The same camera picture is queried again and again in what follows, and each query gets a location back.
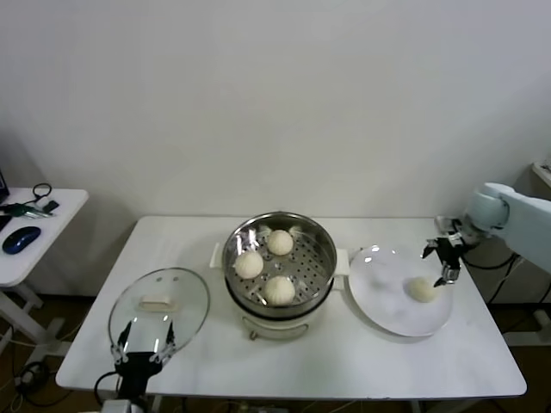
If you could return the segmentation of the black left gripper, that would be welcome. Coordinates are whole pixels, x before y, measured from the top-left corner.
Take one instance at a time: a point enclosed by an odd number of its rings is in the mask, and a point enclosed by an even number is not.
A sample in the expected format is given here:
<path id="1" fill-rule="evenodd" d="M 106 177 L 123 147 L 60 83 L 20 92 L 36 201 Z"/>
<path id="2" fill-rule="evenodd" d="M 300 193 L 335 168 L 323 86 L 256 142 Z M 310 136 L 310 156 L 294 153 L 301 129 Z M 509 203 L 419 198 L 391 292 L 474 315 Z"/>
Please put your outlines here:
<path id="1" fill-rule="evenodd" d="M 147 381 L 162 371 L 163 365 L 176 352 L 176 338 L 173 322 L 170 322 L 164 345 L 156 345 L 153 352 L 131 352 L 126 354 L 127 339 L 132 328 L 129 321 L 119 334 L 116 343 L 111 344 L 110 351 L 115 363 L 115 371 L 123 379 Z"/>

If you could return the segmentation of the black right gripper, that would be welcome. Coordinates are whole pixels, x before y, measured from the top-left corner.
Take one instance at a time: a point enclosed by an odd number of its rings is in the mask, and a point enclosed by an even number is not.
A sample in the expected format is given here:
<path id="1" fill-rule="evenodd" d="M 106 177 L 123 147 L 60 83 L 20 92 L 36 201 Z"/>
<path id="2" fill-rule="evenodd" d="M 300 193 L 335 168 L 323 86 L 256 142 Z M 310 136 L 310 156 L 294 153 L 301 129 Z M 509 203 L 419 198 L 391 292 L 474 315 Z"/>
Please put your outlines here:
<path id="1" fill-rule="evenodd" d="M 446 234 L 438 238 L 427 240 L 421 258 L 425 259 L 436 250 L 442 264 L 441 274 L 434 282 L 434 288 L 456 283 L 460 273 L 460 260 L 464 253 L 464 249 L 465 244 L 460 234 Z"/>

